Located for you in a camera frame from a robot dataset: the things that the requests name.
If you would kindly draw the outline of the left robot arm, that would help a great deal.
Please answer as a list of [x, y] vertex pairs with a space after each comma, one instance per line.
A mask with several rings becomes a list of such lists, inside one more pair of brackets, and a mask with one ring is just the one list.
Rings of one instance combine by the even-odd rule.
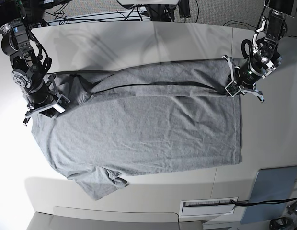
[[235, 97], [250, 93], [264, 102], [263, 93], [256, 88], [256, 82], [265, 79], [281, 64], [282, 57], [277, 51], [281, 39], [288, 31], [286, 17], [294, 17], [297, 0], [266, 0], [264, 9], [269, 9], [267, 17], [261, 13], [252, 40], [241, 43], [245, 63], [235, 65], [233, 59], [224, 55], [230, 68], [229, 81], [225, 86], [226, 95]]

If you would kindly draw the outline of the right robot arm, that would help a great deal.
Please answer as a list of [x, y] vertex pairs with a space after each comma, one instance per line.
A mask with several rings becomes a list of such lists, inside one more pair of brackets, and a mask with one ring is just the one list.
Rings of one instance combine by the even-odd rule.
[[10, 58], [13, 81], [27, 101], [26, 125], [36, 114], [54, 117], [66, 111], [70, 100], [48, 71], [52, 58], [31, 31], [25, 8], [20, 0], [0, 0], [1, 49]]

